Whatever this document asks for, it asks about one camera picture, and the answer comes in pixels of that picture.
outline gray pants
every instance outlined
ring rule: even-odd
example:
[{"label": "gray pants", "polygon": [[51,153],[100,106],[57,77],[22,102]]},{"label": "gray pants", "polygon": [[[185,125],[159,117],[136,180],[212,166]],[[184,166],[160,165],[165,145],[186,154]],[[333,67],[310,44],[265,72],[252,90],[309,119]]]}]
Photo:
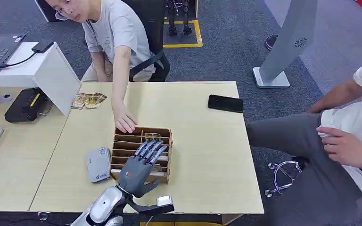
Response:
[{"label": "gray pants", "polygon": [[310,164],[257,225],[354,225],[362,221],[362,192],[337,162],[328,158],[316,128],[321,114],[296,114],[247,125],[249,142],[302,156]]}]

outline man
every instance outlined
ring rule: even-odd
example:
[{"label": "man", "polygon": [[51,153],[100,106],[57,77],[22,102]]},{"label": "man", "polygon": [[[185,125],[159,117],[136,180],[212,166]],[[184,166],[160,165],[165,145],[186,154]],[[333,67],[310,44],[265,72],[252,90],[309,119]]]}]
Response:
[{"label": "man", "polygon": [[362,67],[306,113],[252,122],[252,146],[309,159],[258,225],[351,225],[362,220]]},{"label": "man", "polygon": [[[151,57],[145,28],[121,0],[46,0],[59,14],[82,23],[92,64],[82,81],[113,82],[112,109],[116,128],[134,131],[137,121],[125,107],[130,69]],[[154,81],[147,67],[134,81]]]}]

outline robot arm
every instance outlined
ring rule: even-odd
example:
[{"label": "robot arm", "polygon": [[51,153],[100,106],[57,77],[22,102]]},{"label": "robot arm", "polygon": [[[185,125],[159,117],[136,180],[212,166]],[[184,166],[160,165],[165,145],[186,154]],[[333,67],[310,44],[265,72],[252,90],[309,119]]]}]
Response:
[{"label": "robot arm", "polygon": [[153,206],[139,206],[133,197],[140,198],[155,189],[158,179],[145,184],[160,154],[167,148],[162,141],[141,144],[118,175],[117,185],[108,187],[97,200],[79,216],[71,226],[122,226],[123,209],[129,204],[138,213],[153,216],[174,211],[171,196],[157,199]]}]

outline smartphone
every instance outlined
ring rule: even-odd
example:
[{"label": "smartphone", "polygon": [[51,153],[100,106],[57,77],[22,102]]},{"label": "smartphone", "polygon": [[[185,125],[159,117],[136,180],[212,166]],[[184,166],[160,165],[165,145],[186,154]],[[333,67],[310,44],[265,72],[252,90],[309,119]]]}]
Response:
[{"label": "smartphone", "polygon": [[53,42],[50,40],[42,39],[40,42],[38,42],[32,50],[36,53],[45,53],[46,50],[49,49],[53,45]]},{"label": "smartphone", "polygon": [[216,110],[243,113],[243,100],[212,94],[209,96],[209,103],[207,104],[207,107]]}]

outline finger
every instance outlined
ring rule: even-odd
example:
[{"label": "finger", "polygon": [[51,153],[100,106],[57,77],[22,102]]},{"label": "finger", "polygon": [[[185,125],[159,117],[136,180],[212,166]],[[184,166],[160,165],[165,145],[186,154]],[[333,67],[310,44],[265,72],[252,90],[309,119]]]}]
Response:
[{"label": "finger", "polygon": [[135,117],[129,113],[128,111],[125,112],[125,115],[127,115],[128,118],[130,118],[132,120],[132,122],[134,122],[135,125],[138,125],[137,120],[135,119]]},{"label": "finger", "polygon": [[339,129],[335,129],[335,128],[330,128],[330,127],[318,127],[317,131],[320,133],[327,133],[329,135],[332,135],[334,137],[343,137],[346,136],[348,133],[339,130]]},{"label": "finger", "polygon": [[325,145],[339,145],[342,143],[340,137],[324,137],[321,141]]},{"label": "finger", "polygon": [[339,161],[338,155],[337,154],[329,154],[328,155],[329,159],[331,159],[332,161]]},{"label": "finger", "polygon": [[127,132],[119,121],[116,121],[116,128],[118,128],[123,133]]},{"label": "finger", "polygon": [[338,145],[324,145],[324,150],[328,153],[338,153]]},{"label": "finger", "polygon": [[131,129],[131,127],[128,125],[128,123],[126,123],[124,121],[124,119],[119,119],[119,122],[121,123],[121,125],[123,126],[123,128],[128,132],[128,133],[132,133],[133,130]]},{"label": "finger", "polygon": [[135,130],[135,123],[128,117],[124,117],[123,120],[130,126],[131,130]]}]

